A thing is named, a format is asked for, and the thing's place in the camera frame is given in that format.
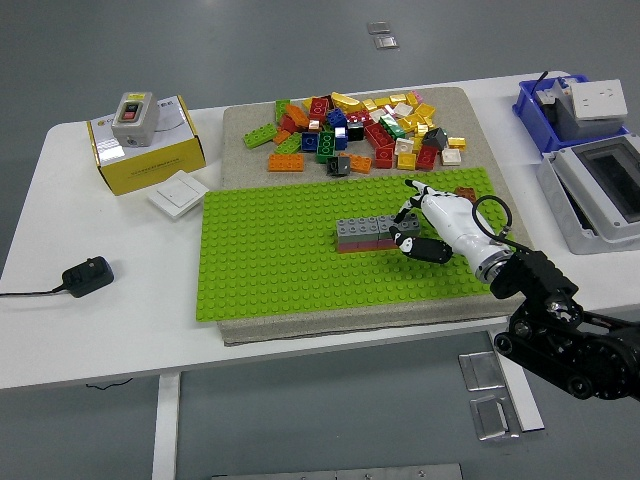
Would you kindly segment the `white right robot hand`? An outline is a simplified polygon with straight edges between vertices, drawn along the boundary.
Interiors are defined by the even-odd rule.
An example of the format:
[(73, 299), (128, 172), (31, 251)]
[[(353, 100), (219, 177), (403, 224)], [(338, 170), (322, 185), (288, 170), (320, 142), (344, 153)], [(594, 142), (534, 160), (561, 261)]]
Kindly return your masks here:
[[(433, 189), (416, 180), (405, 184), (416, 194), (410, 197), (389, 227), (397, 247), (408, 257), (444, 264), (452, 255), (464, 256), (476, 278), (489, 284), (511, 256), (511, 250), (498, 243), (486, 232), (489, 224), (480, 216), (473, 216), (472, 203), (454, 193)], [(398, 225), (414, 208), (421, 210), (425, 219), (435, 228), (439, 237), (427, 239), (402, 233)]]

